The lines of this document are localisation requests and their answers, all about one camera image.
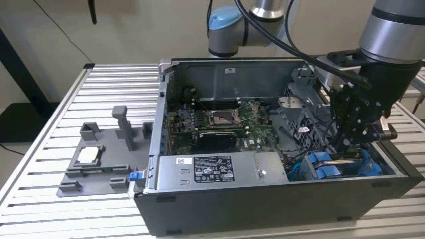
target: gray 3d printed holder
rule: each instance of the gray 3d printed holder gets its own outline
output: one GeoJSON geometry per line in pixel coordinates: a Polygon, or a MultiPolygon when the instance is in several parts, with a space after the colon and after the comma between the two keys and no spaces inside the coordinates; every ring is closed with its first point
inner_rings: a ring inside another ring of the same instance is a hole
{"type": "Polygon", "coordinates": [[[95,122],[82,126],[82,140],[59,186],[59,197],[126,193],[130,173],[148,167],[154,123],[132,128],[127,106],[115,106],[112,116],[120,129],[100,130],[95,122]]]}

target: blue latch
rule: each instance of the blue latch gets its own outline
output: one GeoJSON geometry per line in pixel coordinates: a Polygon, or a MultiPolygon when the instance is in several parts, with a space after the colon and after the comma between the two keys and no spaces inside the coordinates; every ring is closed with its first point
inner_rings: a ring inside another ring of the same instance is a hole
{"type": "Polygon", "coordinates": [[[131,181],[142,181],[144,180],[144,172],[132,172],[130,175],[131,181]]]}

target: slotted aluminum surface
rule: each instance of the slotted aluminum surface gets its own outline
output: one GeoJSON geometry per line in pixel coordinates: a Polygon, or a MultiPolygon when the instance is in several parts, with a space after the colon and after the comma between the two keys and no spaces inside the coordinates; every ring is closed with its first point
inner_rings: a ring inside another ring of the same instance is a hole
{"type": "MultiPolygon", "coordinates": [[[[96,65],[83,71],[2,190],[0,196],[6,198],[0,207],[0,239],[155,238],[127,194],[59,198],[56,190],[80,140],[82,123],[95,121],[100,128],[118,128],[111,117],[111,109],[118,104],[130,107],[132,125],[152,121],[158,89],[158,65],[96,65]]],[[[389,122],[400,134],[393,143],[425,176],[425,126],[400,104],[393,107],[389,122]]],[[[379,203],[358,222],[183,238],[424,237],[425,182],[421,182],[400,199],[379,203]]]]}

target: power supply label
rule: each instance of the power supply label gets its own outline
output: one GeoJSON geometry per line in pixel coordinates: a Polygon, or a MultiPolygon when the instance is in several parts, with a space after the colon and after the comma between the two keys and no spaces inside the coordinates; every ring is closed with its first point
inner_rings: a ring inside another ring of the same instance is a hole
{"type": "Polygon", "coordinates": [[[231,156],[194,158],[195,181],[198,183],[234,182],[235,171],[231,156]]]}

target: motherboard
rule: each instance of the motherboard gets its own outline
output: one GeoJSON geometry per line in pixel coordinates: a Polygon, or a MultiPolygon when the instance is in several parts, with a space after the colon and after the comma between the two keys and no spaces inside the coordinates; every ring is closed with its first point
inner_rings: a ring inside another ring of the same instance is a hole
{"type": "Polygon", "coordinates": [[[210,109],[196,101],[168,112],[174,155],[258,151],[284,157],[267,106],[255,100],[238,101],[235,106],[210,109]]]}

